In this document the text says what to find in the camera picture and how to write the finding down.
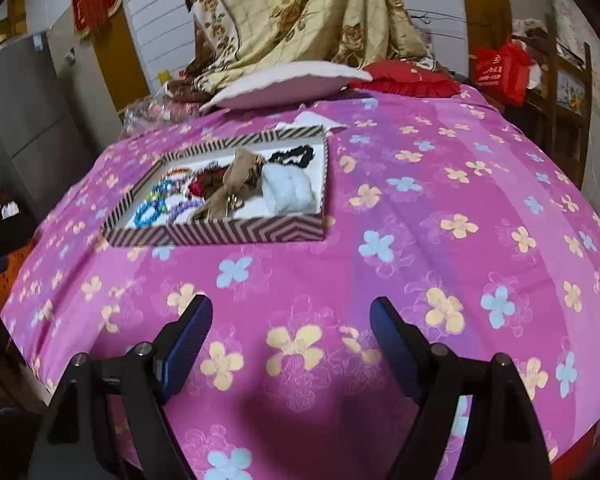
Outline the grey refrigerator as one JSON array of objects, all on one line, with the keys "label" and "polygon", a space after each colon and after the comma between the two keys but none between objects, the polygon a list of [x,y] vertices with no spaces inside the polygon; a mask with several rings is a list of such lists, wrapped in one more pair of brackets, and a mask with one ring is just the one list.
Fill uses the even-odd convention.
[{"label": "grey refrigerator", "polygon": [[42,221],[94,164],[57,77],[46,32],[0,45],[0,183]]}]

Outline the red shopping bag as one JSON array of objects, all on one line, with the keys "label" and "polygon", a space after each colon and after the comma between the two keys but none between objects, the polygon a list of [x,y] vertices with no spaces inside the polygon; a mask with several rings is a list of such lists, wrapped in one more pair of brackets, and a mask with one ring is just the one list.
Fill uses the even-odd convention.
[{"label": "red shopping bag", "polygon": [[478,47],[474,81],[477,87],[505,106],[521,106],[526,99],[532,57],[508,38],[498,49]]}]

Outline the clear plastic bag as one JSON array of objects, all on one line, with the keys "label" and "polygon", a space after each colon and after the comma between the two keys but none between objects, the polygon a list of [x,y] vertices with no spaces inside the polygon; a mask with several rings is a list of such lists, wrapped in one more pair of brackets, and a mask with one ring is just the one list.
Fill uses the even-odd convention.
[{"label": "clear plastic bag", "polygon": [[119,139],[134,138],[157,128],[188,122],[198,116],[198,103],[175,101],[168,96],[152,96],[125,107]]}]

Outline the beige floral blanket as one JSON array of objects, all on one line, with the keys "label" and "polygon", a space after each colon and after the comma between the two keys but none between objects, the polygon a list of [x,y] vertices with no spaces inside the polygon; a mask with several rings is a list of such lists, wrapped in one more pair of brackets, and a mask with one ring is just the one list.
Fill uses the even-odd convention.
[{"label": "beige floral blanket", "polygon": [[238,78],[296,61],[352,68],[430,50],[403,0],[184,0],[195,57],[166,91],[203,103]]}]

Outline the white paper sheet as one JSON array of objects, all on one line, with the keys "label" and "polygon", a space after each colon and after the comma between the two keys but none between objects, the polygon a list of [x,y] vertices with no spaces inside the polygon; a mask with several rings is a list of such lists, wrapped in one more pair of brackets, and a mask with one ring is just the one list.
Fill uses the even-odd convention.
[{"label": "white paper sheet", "polygon": [[290,130],[298,128],[322,128],[326,133],[335,133],[347,129],[348,126],[342,122],[330,119],[324,115],[305,110],[301,112],[292,122],[279,122],[274,129]]}]

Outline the striped jewelry tray box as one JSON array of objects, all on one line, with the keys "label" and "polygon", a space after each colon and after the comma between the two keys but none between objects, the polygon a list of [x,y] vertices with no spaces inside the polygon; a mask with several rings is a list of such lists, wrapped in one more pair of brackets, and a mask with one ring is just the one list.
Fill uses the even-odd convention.
[{"label": "striped jewelry tray box", "polygon": [[[253,197],[245,200],[230,218],[222,220],[184,220],[166,223],[157,221],[152,226],[134,226],[134,212],[148,196],[152,186],[175,166],[206,166],[209,162],[226,164],[237,150],[270,156],[285,148],[309,145],[314,159],[306,173],[311,180],[316,205],[310,212],[294,212],[274,216],[268,212],[265,200]],[[232,138],[198,143],[178,152],[163,155],[125,193],[108,214],[100,232],[114,247],[132,246],[201,246],[252,243],[314,242],[324,240],[324,203],[328,175],[328,143],[326,131],[320,125],[278,130],[264,130],[233,136]]]}]

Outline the wooden shelf rack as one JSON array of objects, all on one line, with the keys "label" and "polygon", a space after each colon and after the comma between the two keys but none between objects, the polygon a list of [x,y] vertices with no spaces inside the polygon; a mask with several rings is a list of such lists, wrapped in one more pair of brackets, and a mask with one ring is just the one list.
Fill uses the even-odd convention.
[{"label": "wooden shelf rack", "polygon": [[580,188],[588,157],[593,104],[591,47],[577,54],[558,39],[550,14],[544,25],[527,26],[513,40],[531,54],[540,70],[539,84],[526,92],[521,106],[504,108],[517,126]]}]

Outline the white pink pillow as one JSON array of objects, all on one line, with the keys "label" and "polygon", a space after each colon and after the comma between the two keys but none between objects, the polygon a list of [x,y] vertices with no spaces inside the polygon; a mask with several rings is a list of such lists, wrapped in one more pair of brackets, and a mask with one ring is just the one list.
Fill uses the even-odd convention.
[{"label": "white pink pillow", "polygon": [[278,64],[240,77],[215,93],[199,110],[201,113],[207,113],[212,107],[254,110],[312,102],[332,96],[352,81],[372,80],[373,76],[366,70],[332,62]]}]

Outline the pink floral bed sheet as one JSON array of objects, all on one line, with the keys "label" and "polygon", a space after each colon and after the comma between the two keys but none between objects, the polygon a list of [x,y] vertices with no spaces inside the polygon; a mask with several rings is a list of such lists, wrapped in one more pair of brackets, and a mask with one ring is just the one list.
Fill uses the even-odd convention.
[{"label": "pink floral bed sheet", "polygon": [[[327,133],[319,242],[114,247],[99,233],[164,154],[292,122]],[[36,378],[151,340],[197,295],[213,324],[166,404],[201,479],[379,479],[417,408],[370,329],[387,297],[459,356],[509,354],[550,458],[600,419],[600,216],[482,96],[352,92],[219,110],[104,151],[42,222],[2,312]]]}]

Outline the dark red hair scrunchie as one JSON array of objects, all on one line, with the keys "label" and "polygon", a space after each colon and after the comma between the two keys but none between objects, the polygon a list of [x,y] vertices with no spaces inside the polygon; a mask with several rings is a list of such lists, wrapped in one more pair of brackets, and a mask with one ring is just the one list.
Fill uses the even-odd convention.
[{"label": "dark red hair scrunchie", "polygon": [[189,197],[208,200],[222,185],[227,166],[211,167],[198,172],[186,186]]}]

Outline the white fluffy scrunchie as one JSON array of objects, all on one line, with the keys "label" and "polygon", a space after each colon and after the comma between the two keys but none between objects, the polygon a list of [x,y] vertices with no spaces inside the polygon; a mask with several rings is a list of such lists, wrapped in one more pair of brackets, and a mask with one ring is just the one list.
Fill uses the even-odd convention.
[{"label": "white fluffy scrunchie", "polygon": [[261,191],[272,216],[306,214],[315,209],[311,180],[296,166],[265,164],[261,171]]}]

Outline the black left gripper tip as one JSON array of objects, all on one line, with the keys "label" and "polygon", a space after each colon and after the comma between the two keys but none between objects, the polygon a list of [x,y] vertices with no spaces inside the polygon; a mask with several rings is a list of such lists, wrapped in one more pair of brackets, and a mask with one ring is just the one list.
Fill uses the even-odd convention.
[{"label": "black left gripper tip", "polygon": [[8,268],[8,256],[29,243],[37,225],[27,214],[0,220],[0,274]]}]

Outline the red ruffled cushion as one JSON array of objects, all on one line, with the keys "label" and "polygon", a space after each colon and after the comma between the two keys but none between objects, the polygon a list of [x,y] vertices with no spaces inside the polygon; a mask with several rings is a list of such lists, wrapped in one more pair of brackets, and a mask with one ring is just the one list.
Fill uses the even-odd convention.
[{"label": "red ruffled cushion", "polygon": [[460,84],[445,70],[426,70],[408,61],[376,62],[364,70],[372,80],[352,81],[349,88],[413,98],[452,98],[460,93]]}]

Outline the beige bow hair clip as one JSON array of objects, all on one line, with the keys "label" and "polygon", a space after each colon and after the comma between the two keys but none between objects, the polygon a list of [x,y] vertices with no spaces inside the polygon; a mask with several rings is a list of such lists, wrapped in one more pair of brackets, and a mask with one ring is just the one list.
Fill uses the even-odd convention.
[{"label": "beige bow hair clip", "polygon": [[219,221],[228,218],[244,201],[242,194],[252,192],[258,185],[264,165],[262,155],[238,148],[233,161],[225,170],[219,187],[203,205],[189,216],[188,221]]}]

